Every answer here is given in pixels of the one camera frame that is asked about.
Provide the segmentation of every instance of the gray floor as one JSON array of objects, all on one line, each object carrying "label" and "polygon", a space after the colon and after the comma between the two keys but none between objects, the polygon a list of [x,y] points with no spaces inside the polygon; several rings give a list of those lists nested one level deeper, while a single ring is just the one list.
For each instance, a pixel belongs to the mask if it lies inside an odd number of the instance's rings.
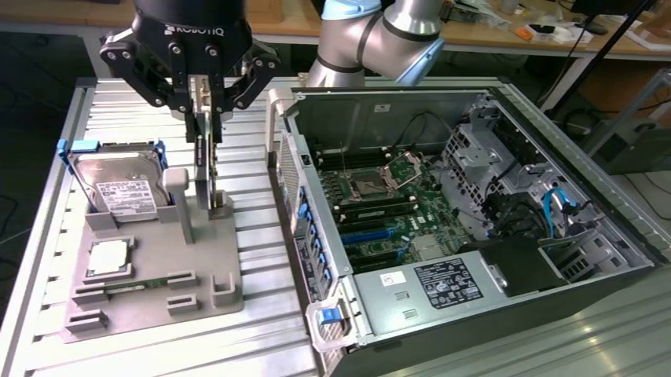
[{"label": "gray floor", "polygon": [[[5,152],[0,195],[13,197],[19,204],[7,231],[0,235],[0,257],[19,262],[30,232],[3,241],[33,226],[73,87],[77,78],[91,77],[94,71],[82,41],[75,37],[0,33],[0,51],[0,150]],[[307,71],[315,53],[315,46],[294,46],[293,63],[286,64],[285,73]],[[557,77],[562,64],[561,58],[534,57],[527,61],[526,57],[446,53],[431,75],[506,76],[535,99],[551,84],[549,81]],[[567,107],[578,105],[585,105],[581,98]],[[0,221],[11,209],[13,202],[0,198]],[[10,265],[0,264],[0,278],[9,277],[0,281],[0,316],[15,271]]]}]

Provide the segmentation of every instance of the hard disk label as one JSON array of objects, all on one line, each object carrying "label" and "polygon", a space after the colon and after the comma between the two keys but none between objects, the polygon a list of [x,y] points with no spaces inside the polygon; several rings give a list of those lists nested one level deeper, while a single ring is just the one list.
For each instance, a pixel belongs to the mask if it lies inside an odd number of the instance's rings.
[{"label": "hard disk label", "polygon": [[431,305],[437,309],[485,297],[461,258],[415,267],[415,272]]},{"label": "hard disk label", "polygon": [[157,213],[157,203],[149,181],[105,182],[97,186],[113,215]]}]

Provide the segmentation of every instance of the cardboard box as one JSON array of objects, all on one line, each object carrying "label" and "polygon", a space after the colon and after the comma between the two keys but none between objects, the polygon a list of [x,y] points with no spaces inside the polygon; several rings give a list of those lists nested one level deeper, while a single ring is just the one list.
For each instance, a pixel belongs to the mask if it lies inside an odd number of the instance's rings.
[{"label": "cardboard box", "polygon": [[279,24],[283,19],[282,0],[247,0],[249,22]]}]

